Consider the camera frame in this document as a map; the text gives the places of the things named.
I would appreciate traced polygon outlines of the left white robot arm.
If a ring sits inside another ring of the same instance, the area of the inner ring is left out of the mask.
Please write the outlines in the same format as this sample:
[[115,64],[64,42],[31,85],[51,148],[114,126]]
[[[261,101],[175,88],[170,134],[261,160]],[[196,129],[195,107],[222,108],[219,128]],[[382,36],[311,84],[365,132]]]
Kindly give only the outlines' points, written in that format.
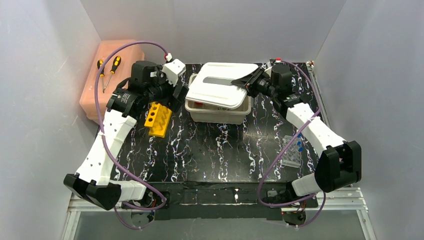
[[172,114],[185,102],[188,87],[180,82],[186,66],[178,59],[163,65],[138,60],[130,77],[113,91],[101,115],[98,133],[87,157],[75,173],[63,183],[77,197],[104,210],[120,202],[143,199],[149,185],[140,179],[111,180],[113,167],[122,145],[141,117],[149,134],[164,137]]

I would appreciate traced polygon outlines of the yellow test tube rack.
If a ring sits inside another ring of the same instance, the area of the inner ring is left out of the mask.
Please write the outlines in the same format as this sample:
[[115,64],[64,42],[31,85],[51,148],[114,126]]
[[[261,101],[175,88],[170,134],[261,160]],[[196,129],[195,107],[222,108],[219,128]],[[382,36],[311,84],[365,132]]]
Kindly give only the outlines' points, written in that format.
[[152,102],[144,122],[144,127],[148,128],[148,135],[164,138],[172,113],[169,108],[159,102]]

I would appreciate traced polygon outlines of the beige plastic bin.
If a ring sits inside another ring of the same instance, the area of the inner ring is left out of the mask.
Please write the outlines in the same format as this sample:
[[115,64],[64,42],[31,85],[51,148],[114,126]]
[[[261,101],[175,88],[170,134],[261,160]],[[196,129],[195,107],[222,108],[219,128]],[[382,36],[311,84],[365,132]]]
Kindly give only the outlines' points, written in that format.
[[[204,80],[211,82],[214,85],[220,85],[224,92],[228,92],[230,88],[235,88],[231,81],[235,78],[233,76],[218,76],[206,74],[193,74],[190,77],[189,84],[193,82],[203,83]],[[243,123],[245,117],[251,112],[252,98],[245,96],[244,100],[237,108],[230,109],[221,105],[213,105],[209,103],[202,103],[203,106],[196,106],[196,101],[189,99],[185,100],[185,109],[190,113],[191,118],[195,122],[200,123],[216,123],[216,124],[234,124],[240,125]]]

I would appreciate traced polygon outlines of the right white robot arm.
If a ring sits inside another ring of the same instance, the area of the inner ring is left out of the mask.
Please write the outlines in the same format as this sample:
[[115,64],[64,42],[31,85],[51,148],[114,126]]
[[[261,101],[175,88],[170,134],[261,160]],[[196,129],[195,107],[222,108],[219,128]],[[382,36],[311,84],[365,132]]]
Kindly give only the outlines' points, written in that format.
[[290,201],[317,192],[329,193],[362,179],[362,148],[333,132],[313,112],[304,97],[294,92],[290,67],[275,63],[256,69],[231,83],[247,91],[248,96],[262,94],[271,98],[274,109],[300,130],[319,156],[314,173],[287,183],[283,196]]

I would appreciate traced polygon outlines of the white bin lid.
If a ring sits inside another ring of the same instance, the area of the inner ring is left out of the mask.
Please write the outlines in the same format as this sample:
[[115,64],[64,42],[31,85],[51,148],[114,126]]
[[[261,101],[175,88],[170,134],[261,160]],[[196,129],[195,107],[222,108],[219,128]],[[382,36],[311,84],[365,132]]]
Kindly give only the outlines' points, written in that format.
[[247,91],[232,84],[257,70],[254,63],[207,62],[189,84],[186,100],[234,110],[240,107]]

